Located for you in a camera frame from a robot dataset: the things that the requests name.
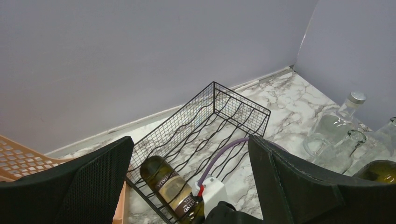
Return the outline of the green labelled wine bottle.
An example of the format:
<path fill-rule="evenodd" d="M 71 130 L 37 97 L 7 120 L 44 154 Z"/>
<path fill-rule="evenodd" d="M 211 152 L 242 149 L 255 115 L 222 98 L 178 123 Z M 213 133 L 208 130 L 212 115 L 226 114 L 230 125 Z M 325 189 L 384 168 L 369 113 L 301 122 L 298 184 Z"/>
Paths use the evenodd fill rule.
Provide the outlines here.
<path fill-rule="evenodd" d="M 163 157 L 147 158 L 140 175 L 178 224 L 204 222 L 203 200 L 192 195 L 191 186 Z"/>

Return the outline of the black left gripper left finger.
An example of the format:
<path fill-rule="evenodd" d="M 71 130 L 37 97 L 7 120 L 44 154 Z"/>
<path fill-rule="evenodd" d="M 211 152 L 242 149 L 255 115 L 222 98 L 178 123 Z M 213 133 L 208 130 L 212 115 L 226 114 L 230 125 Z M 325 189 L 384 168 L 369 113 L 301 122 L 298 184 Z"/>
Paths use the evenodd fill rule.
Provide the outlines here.
<path fill-rule="evenodd" d="M 0 181 L 1 223 L 112 223 L 133 148 L 125 136 L 56 167 Z"/>

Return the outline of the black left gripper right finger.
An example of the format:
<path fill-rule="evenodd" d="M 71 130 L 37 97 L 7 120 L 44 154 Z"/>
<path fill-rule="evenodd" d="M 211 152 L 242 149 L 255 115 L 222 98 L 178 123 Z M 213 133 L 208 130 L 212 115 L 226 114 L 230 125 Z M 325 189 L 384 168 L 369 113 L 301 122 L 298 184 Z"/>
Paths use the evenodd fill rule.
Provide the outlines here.
<path fill-rule="evenodd" d="M 256 135 L 248 152 L 267 224 L 393 224 L 396 187 L 327 170 Z"/>

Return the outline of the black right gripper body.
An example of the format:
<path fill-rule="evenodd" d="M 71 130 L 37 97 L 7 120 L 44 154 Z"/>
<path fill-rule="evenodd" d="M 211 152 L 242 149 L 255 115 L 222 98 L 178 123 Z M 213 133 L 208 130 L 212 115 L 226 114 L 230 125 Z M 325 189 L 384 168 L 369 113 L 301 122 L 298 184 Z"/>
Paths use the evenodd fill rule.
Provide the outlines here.
<path fill-rule="evenodd" d="M 228 202 L 220 201 L 207 215 L 204 224 L 263 224 L 263 219 L 256 218 L 242 211 L 237 211 Z"/>

